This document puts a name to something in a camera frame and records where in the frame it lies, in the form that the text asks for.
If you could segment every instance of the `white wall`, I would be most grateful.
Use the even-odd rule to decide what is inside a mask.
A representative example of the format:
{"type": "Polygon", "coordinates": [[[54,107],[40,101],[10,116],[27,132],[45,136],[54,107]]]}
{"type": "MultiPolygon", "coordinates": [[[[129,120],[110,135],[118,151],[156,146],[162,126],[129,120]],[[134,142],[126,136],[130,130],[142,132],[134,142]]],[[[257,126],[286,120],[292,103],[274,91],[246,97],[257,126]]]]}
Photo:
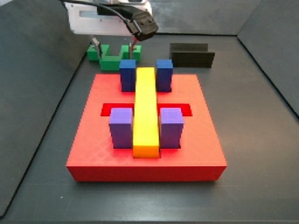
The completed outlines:
{"type": "Polygon", "coordinates": [[[11,0],[0,0],[0,6],[9,3],[9,2],[11,2],[11,0]]]}

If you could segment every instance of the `cable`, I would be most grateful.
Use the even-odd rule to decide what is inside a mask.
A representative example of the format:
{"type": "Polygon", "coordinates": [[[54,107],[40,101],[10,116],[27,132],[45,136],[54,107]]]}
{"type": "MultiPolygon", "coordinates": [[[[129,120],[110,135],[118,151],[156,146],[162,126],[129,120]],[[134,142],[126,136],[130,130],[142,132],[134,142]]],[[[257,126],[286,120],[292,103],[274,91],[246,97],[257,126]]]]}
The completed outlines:
{"type": "Polygon", "coordinates": [[[101,3],[88,3],[88,2],[73,1],[73,0],[60,0],[60,1],[61,1],[62,3],[69,3],[69,4],[85,4],[85,5],[90,5],[90,6],[94,6],[94,7],[100,7],[100,8],[102,8],[102,9],[105,9],[105,10],[113,12],[113,13],[121,18],[122,22],[124,22],[125,24],[128,24],[126,19],[121,16],[121,14],[120,14],[117,11],[114,11],[113,9],[110,9],[108,6],[105,6],[104,4],[101,4],[101,3]]]}

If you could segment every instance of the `black block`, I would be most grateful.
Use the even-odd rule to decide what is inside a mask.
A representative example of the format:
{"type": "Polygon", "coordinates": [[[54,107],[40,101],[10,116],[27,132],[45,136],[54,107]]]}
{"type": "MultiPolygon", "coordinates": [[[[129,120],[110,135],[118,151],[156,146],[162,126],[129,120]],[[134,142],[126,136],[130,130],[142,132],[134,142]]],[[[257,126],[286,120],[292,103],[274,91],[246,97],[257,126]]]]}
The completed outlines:
{"type": "Polygon", "coordinates": [[[208,44],[170,43],[173,67],[210,68],[214,52],[208,52],[208,44]]]}

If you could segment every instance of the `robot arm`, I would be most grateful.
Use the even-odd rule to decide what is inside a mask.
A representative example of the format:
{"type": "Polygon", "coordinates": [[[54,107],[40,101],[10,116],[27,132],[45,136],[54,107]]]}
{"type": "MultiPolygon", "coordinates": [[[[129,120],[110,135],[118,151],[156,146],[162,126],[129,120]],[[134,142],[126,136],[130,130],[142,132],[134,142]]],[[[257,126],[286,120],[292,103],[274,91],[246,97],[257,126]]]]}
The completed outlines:
{"type": "Polygon", "coordinates": [[[69,28],[76,34],[133,35],[142,41],[158,29],[146,0],[61,1],[69,13],[69,28]]]}

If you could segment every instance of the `purple block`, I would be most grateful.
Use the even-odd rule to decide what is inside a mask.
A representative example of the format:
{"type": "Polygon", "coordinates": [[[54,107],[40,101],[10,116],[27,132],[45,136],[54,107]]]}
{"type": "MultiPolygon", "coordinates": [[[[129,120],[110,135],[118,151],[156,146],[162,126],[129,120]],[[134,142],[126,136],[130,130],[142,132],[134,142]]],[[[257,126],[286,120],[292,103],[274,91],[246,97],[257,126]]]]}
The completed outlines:
{"type": "Polygon", "coordinates": [[[114,149],[132,149],[133,131],[130,108],[112,108],[109,114],[109,133],[114,149]]]}
{"type": "Polygon", "coordinates": [[[178,149],[182,133],[182,112],[180,108],[161,108],[160,148],[178,149]]]}

